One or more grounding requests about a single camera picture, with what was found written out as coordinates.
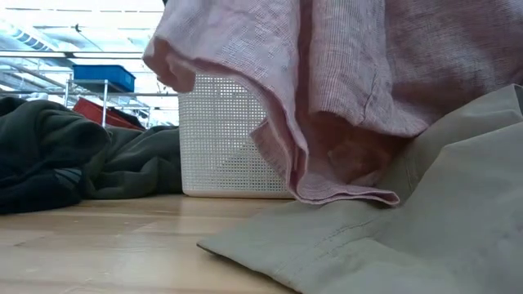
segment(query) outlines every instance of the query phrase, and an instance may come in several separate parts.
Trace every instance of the fluorescent light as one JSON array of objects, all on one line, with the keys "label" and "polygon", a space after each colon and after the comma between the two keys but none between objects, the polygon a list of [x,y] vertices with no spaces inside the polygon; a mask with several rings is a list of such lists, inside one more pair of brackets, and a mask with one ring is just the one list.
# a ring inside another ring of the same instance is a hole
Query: fluorescent light
[{"label": "fluorescent light", "polygon": [[71,52],[71,58],[89,58],[89,59],[141,59],[143,55],[140,52]]},{"label": "fluorescent light", "polygon": [[0,51],[0,57],[65,58],[65,54],[52,51]]}]

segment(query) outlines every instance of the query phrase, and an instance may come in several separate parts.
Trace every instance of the red plastic crate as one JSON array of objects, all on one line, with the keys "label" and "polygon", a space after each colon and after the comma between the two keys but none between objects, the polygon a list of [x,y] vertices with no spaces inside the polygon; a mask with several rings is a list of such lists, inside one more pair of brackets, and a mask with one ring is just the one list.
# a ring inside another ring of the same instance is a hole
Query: red plastic crate
[{"label": "red plastic crate", "polygon": [[[76,105],[73,107],[73,111],[82,114],[86,118],[92,120],[95,123],[101,124],[101,118],[103,115],[103,107],[92,103],[89,100],[80,98]],[[126,127],[133,130],[143,131],[143,128],[137,127],[130,122],[126,121],[110,109],[107,109],[105,115],[105,125],[112,127]]]}]

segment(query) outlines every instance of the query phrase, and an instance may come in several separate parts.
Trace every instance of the blue plastic crate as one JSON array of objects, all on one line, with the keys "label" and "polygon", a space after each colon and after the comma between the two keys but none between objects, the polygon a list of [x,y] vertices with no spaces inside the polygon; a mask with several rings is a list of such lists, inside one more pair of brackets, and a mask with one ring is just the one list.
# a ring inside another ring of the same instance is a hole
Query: blue plastic crate
[{"label": "blue plastic crate", "polygon": [[[134,91],[136,77],[121,65],[73,65],[74,80],[108,80],[116,87],[110,87],[110,92]],[[79,83],[89,91],[104,91],[103,84]]]}]

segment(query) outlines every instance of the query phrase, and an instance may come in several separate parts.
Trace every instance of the white plastic basket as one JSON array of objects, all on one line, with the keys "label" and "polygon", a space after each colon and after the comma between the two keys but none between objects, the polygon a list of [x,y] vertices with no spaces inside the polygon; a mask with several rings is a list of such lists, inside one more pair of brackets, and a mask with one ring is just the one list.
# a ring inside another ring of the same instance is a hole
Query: white plastic basket
[{"label": "white plastic basket", "polygon": [[198,76],[180,94],[183,191],[195,197],[290,198],[249,133],[265,117],[257,100],[228,78]]}]

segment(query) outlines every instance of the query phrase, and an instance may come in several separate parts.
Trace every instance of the wooden floor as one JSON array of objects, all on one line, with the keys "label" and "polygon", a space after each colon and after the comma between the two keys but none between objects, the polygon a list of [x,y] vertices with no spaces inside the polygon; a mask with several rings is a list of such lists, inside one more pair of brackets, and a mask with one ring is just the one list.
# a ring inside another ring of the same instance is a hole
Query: wooden floor
[{"label": "wooden floor", "polygon": [[0,293],[289,293],[195,246],[279,203],[165,196],[0,216]]}]

